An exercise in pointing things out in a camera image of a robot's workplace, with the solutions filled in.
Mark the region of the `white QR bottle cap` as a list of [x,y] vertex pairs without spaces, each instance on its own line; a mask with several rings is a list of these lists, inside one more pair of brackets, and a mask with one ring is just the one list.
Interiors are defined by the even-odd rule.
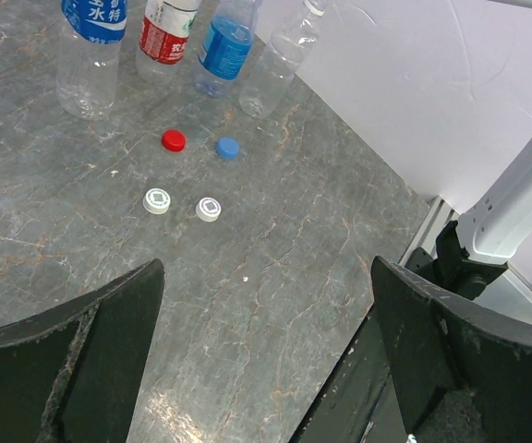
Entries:
[[221,215],[222,208],[215,198],[204,197],[197,203],[195,211],[204,222],[216,222]]

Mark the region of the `blue cap water bottle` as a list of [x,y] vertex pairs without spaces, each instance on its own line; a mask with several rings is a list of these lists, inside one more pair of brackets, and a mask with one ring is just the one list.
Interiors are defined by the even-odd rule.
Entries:
[[220,1],[198,52],[196,88],[213,98],[224,96],[237,79],[255,40],[260,0]]

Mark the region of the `blue label small bottle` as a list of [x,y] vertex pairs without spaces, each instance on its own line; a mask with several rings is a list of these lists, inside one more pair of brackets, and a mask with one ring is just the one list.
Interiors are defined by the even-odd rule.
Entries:
[[125,0],[62,0],[56,96],[70,114],[103,120],[115,102]]

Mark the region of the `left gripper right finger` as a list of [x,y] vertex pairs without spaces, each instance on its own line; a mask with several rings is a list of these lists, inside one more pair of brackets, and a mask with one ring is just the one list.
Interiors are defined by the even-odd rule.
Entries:
[[373,307],[295,442],[532,442],[532,325],[376,257]]

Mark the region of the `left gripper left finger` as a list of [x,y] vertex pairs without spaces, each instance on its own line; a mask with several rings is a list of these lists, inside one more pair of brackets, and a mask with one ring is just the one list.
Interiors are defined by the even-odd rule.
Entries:
[[126,441],[163,288],[154,259],[0,327],[0,442]]

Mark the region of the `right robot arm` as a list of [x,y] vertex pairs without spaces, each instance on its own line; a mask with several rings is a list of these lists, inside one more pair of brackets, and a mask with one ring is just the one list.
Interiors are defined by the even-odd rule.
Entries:
[[474,300],[531,233],[532,137],[484,196],[442,229],[429,280]]

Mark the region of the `red label water bottle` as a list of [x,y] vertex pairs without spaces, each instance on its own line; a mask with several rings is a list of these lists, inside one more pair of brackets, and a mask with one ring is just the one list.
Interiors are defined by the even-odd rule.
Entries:
[[201,0],[149,0],[136,52],[136,69],[152,85],[169,84],[184,57]]

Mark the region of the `blue bottle cap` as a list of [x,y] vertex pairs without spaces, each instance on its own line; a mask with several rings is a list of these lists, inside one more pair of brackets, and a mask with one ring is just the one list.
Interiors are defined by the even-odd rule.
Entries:
[[234,138],[223,137],[216,142],[216,152],[227,160],[234,160],[240,152],[240,146]]

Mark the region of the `white blue-print bottle cap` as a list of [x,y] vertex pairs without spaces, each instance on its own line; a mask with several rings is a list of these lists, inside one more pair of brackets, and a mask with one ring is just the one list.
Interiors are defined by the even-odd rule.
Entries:
[[144,209],[154,215],[165,214],[169,210],[170,205],[170,195],[158,187],[149,189],[143,198]]

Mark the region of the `red bottle cap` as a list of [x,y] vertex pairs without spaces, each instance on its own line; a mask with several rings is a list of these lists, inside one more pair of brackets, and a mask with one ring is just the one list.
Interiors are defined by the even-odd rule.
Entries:
[[161,137],[161,142],[166,150],[180,152],[187,145],[185,135],[176,129],[167,129]]

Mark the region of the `clear small bottle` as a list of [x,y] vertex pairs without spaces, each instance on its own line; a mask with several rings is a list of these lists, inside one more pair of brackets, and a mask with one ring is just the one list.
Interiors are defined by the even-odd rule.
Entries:
[[239,94],[246,114],[265,118],[289,89],[320,37],[327,1],[304,1],[271,35]]

